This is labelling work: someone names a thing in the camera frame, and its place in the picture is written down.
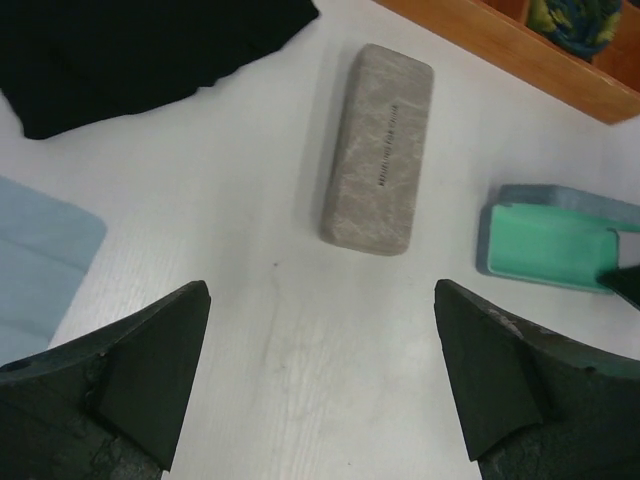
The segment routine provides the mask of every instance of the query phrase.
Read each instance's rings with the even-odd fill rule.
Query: black object
[[[436,321],[484,480],[640,478],[640,362],[516,317],[449,280]]]
[[[603,273],[598,277],[598,283],[640,309],[640,265]]]
[[[0,368],[0,477],[156,480],[169,470],[211,299],[190,283]]]
[[[273,53],[311,0],[4,0],[0,88],[27,138],[188,97]]]

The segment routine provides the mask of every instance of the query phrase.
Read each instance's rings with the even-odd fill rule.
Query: white table
[[[546,182],[640,202],[640,122],[609,128],[369,0],[323,17],[216,87],[43,142],[0,110],[0,174],[109,228],[54,344],[193,279],[213,306],[173,472],[179,480],[477,479],[433,315],[452,278],[494,303],[640,359],[616,297],[474,270],[491,188]],[[316,233],[355,52],[436,71],[412,246],[380,258]]]

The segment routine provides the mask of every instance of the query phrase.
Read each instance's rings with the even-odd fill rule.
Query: green tray
[[[618,267],[615,230],[640,231],[549,205],[494,205],[490,217],[486,273],[606,293],[597,278]]]

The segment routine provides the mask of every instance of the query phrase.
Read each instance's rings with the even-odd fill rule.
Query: marbled gray box
[[[428,65],[366,45],[353,65],[321,225],[334,245],[407,250],[433,89]]]

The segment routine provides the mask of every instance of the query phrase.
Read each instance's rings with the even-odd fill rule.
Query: wooden box
[[[593,63],[529,30],[529,0],[376,1],[604,123],[640,115],[640,9],[627,0]]]

